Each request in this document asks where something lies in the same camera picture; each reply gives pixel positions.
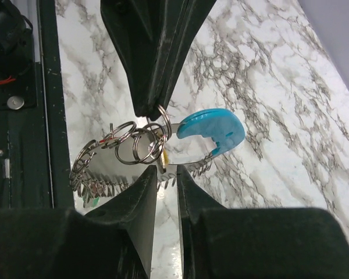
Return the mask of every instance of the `black machine part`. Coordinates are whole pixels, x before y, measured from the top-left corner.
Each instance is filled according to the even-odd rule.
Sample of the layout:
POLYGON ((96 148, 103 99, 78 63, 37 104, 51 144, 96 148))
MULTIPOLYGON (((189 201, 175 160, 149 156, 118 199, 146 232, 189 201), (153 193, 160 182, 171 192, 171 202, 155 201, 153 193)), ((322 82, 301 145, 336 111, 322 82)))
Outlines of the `black machine part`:
POLYGON ((137 117, 167 108, 190 45, 216 0, 101 0, 137 117))
MULTIPOLYGON (((184 279, 349 278, 349 246, 320 209, 226 209, 178 168, 184 279)), ((149 278, 156 167, 81 216, 0 210, 0 278, 149 278)))
POLYGON ((27 51, 32 24, 10 0, 0 0, 0 73, 4 77, 24 74, 33 62, 27 51))

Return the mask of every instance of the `blue keychain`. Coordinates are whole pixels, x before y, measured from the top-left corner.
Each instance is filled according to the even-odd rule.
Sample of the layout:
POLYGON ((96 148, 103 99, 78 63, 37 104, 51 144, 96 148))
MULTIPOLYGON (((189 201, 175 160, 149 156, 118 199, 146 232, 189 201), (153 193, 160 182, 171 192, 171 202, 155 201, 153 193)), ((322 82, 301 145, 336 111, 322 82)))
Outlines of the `blue keychain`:
POLYGON ((205 109, 189 115, 177 129, 179 139, 191 135, 212 138, 216 148, 212 156, 221 155, 240 144, 245 138, 242 123, 227 109, 205 109))

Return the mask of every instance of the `white marble countertop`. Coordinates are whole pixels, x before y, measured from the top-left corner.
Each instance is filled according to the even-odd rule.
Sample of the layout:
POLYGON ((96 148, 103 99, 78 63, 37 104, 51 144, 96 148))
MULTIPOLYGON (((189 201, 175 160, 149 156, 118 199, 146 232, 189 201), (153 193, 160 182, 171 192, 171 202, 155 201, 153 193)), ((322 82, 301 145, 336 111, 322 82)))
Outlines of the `white marble countertop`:
MULTIPOLYGON (((70 161, 109 123, 135 120, 99 1, 57 0, 70 161)), ((349 92, 296 0, 218 0, 196 36, 168 112, 228 108, 246 140, 197 178, 229 208, 327 209, 349 242, 349 92)), ((186 156, 186 146, 177 146, 186 156)), ((82 203, 76 208, 83 212, 82 203)), ((151 278, 181 278, 175 188, 161 189, 151 278)))

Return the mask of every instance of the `gray marble veining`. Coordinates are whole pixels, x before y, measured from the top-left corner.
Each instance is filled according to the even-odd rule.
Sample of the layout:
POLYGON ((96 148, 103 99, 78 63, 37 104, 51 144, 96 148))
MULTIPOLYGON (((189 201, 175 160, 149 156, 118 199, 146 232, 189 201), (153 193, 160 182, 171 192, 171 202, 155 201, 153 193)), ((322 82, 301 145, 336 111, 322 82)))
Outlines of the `gray marble veining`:
MULTIPOLYGON (((56 2, 71 162, 110 122, 136 119, 98 2, 56 2)), ((327 209, 349 242, 349 92, 295 0, 217 1, 168 113, 176 123, 206 108, 233 111, 247 137, 198 185, 229 208, 327 209)), ((194 142, 169 153, 195 156, 194 142)), ((158 192, 152 278, 181 278, 176 206, 175 188, 158 192)))

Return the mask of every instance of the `black frame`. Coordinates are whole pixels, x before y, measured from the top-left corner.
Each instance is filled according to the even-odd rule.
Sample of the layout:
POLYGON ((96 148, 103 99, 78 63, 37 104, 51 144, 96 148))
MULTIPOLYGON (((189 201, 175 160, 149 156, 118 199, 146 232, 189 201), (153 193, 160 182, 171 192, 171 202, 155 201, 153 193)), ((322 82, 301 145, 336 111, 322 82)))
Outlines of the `black frame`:
POLYGON ((37 8, 41 61, 21 81, 34 89, 35 105, 0 110, 0 208, 74 206, 55 4, 38 0, 37 8))

